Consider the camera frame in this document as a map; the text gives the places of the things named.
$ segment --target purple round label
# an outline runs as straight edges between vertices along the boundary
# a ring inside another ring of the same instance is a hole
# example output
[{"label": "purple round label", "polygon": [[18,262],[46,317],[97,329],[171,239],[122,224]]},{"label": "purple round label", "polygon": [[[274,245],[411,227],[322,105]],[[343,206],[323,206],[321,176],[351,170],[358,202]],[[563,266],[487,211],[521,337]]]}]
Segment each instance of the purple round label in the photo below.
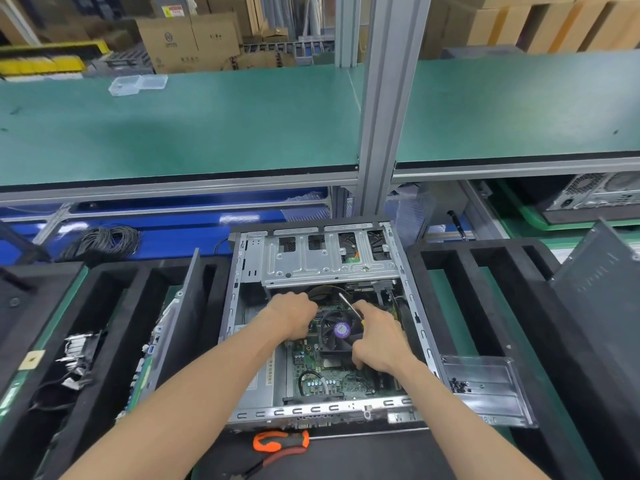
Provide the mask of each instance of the purple round label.
[{"label": "purple round label", "polygon": [[351,333],[351,327],[345,322],[338,322],[333,327],[333,333],[339,339],[346,339]]}]

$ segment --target metal computer chassis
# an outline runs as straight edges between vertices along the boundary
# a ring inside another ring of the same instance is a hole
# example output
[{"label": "metal computer chassis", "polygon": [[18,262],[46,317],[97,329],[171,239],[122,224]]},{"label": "metal computer chassis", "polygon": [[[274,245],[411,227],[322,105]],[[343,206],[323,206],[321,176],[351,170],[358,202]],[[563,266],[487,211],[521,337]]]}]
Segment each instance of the metal computer chassis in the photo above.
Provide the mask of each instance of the metal computer chassis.
[{"label": "metal computer chassis", "polygon": [[[228,282],[225,311],[219,341],[224,341],[248,323],[262,306],[247,303],[243,298],[243,287],[249,287],[252,296],[283,288],[300,288],[351,282],[373,282],[395,280],[400,283],[410,308],[419,346],[424,360],[432,373],[449,385],[446,367],[443,364],[426,313],[420,301],[415,282],[396,232],[390,222],[332,223],[322,221],[308,223],[304,228],[293,228],[295,223],[258,225],[240,228],[232,233],[234,257]],[[369,245],[368,232],[384,232],[388,259],[374,259]],[[360,252],[360,261],[345,263],[346,250],[340,247],[338,234],[353,232]],[[319,237],[322,245],[318,246]],[[279,398],[290,397],[293,392],[291,380],[291,346],[279,346],[267,364],[261,368],[245,392],[238,408],[229,418],[227,428],[235,431],[256,428],[309,428],[328,426],[339,422],[362,422],[385,419],[388,423],[420,421],[407,395],[317,402],[284,406]],[[461,399],[474,407],[474,398],[462,395]],[[508,417],[492,416],[486,411],[477,411],[491,424],[526,426],[521,421]]]}]

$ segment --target green table surface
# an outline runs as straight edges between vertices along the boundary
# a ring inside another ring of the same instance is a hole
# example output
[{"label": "green table surface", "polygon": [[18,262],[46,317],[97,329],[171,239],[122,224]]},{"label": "green table surface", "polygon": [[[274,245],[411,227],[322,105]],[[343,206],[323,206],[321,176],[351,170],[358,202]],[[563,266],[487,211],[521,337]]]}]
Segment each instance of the green table surface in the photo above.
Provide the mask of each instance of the green table surface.
[{"label": "green table surface", "polygon": [[398,162],[640,150],[640,50],[421,61]]},{"label": "green table surface", "polygon": [[333,66],[0,84],[0,185],[356,165],[359,102]]},{"label": "green table surface", "polygon": [[[397,161],[640,150],[640,50],[420,61]],[[0,186],[356,165],[365,67],[0,84]]]}]

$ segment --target person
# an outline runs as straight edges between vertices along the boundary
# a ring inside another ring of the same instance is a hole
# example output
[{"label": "person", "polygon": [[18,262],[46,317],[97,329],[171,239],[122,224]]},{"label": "person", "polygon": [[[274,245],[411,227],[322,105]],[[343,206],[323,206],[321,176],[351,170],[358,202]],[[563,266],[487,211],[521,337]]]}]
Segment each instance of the person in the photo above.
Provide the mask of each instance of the person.
[{"label": "person", "polygon": [[[402,384],[458,479],[548,478],[416,359],[388,312],[365,301],[354,307],[366,325],[363,338],[353,344],[353,362]],[[275,295],[249,325],[188,364],[119,421],[62,480],[182,480],[273,350],[284,340],[305,338],[316,311],[305,293]]]}]

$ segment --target small yellow sticky note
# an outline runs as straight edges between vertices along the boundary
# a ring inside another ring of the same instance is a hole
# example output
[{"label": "small yellow sticky note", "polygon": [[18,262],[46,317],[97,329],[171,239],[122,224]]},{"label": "small yellow sticky note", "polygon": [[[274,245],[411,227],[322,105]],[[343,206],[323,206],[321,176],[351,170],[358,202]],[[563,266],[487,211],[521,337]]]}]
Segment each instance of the small yellow sticky note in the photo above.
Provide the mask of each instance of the small yellow sticky note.
[{"label": "small yellow sticky note", "polygon": [[28,352],[28,354],[24,356],[24,359],[18,367],[18,370],[30,371],[32,369],[35,369],[44,356],[44,352],[44,350],[32,350],[31,352]]}]

